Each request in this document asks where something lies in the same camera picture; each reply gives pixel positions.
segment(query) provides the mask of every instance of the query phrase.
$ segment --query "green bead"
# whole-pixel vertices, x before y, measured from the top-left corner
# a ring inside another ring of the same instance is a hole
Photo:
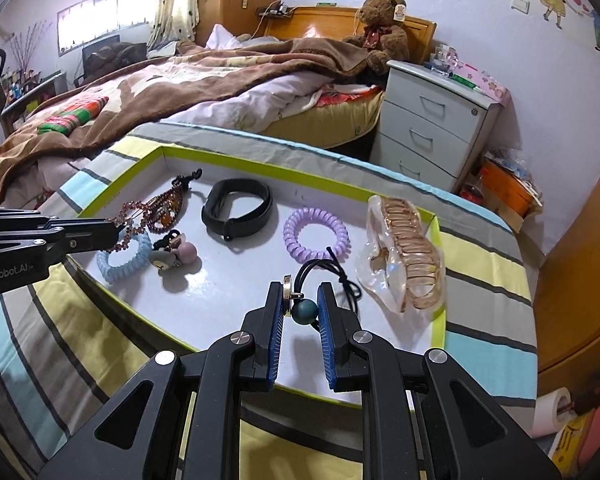
[[[318,306],[304,298],[291,307],[291,317],[298,325],[309,325],[318,317]]]

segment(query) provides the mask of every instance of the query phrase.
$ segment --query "brown blanket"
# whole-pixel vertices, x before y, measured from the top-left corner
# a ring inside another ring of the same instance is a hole
[[[40,105],[0,146],[0,203],[7,186],[42,156],[90,156],[121,139],[139,124],[157,121],[204,101],[240,95],[264,81],[309,70],[334,78],[359,74],[366,50],[322,38],[266,44],[254,50],[203,50],[178,46],[180,56],[150,59],[117,70],[92,84]],[[100,115],[69,137],[43,135],[37,127],[76,99],[107,96]]]

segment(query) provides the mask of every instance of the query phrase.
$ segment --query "drawer handle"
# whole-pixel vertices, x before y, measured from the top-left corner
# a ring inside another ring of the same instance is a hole
[[[413,130],[412,128],[409,128],[409,133],[411,135],[416,134],[420,138],[422,138],[424,140],[428,140],[431,144],[433,144],[433,139],[431,137],[425,137],[423,134],[419,134],[416,130]]]
[[[419,171],[413,171],[410,170],[409,168],[407,168],[402,161],[398,162],[398,165],[400,166],[400,173],[404,174],[404,172],[402,171],[402,169],[404,168],[405,170],[407,170],[409,173],[413,173],[414,175],[417,175],[417,178],[420,179],[420,172]]]
[[[422,95],[422,94],[420,94],[420,98],[424,99],[425,101],[429,101],[430,103],[433,103],[435,105],[442,106],[443,108],[446,107],[446,105],[444,103],[439,103],[437,101],[434,101],[433,99],[429,99],[428,97],[424,97],[424,95]]]

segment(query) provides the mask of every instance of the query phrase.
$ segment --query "drawer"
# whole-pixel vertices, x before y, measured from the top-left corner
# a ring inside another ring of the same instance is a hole
[[[382,104],[378,131],[453,176],[460,174],[471,150],[464,140],[440,126],[386,101]]]
[[[385,101],[410,110],[469,144],[480,130],[486,110],[453,92],[392,68]]]
[[[429,162],[426,158],[380,133],[376,135],[370,161],[377,166],[382,166],[446,191],[451,191],[456,182],[454,177]]]

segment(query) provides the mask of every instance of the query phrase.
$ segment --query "black fitness band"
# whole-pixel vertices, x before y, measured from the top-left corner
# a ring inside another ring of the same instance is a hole
[[[218,219],[224,201],[229,193],[242,192],[262,199],[256,209],[241,216],[229,218],[226,222]],[[213,233],[221,235],[225,242],[234,238],[244,238],[260,231],[269,221],[273,197],[269,186],[252,178],[228,178],[214,184],[202,208],[202,223]]]

